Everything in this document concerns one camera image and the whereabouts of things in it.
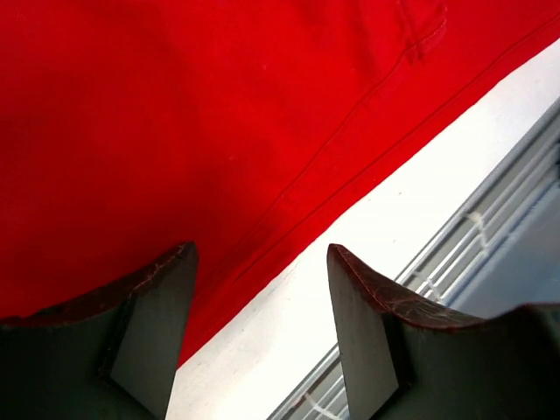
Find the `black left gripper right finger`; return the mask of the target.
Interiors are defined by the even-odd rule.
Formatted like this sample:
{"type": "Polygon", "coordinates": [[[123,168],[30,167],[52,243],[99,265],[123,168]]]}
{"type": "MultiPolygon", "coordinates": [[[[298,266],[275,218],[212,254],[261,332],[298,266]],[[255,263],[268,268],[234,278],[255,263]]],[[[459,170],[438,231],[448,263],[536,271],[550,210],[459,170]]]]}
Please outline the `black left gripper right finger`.
{"type": "Polygon", "coordinates": [[[557,304],[474,317],[339,244],[328,248],[327,271],[351,418],[558,418],[557,304]]]}

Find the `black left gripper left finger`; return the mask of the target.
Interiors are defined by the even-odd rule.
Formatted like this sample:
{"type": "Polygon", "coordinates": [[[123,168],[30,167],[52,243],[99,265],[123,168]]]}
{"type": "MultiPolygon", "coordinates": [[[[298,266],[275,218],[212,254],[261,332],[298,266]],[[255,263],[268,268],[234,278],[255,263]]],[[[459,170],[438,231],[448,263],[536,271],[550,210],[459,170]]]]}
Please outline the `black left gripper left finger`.
{"type": "Polygon", "coordinates": [[[165,418],[198,261],[187,242],[96,290],[3,318],[2,418],[165,418]]]}

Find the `red trousers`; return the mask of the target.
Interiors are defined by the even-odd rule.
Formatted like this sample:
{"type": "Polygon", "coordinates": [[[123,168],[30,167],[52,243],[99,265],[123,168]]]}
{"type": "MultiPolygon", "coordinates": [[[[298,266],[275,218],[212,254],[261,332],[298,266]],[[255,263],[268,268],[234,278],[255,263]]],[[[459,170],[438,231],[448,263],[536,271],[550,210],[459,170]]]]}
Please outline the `red trousers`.
{"type": "Polygon", "coordinates": [[[2,2],[2,316],[193,242],[191,357],[558,36],[556,1],[2,2]]]}

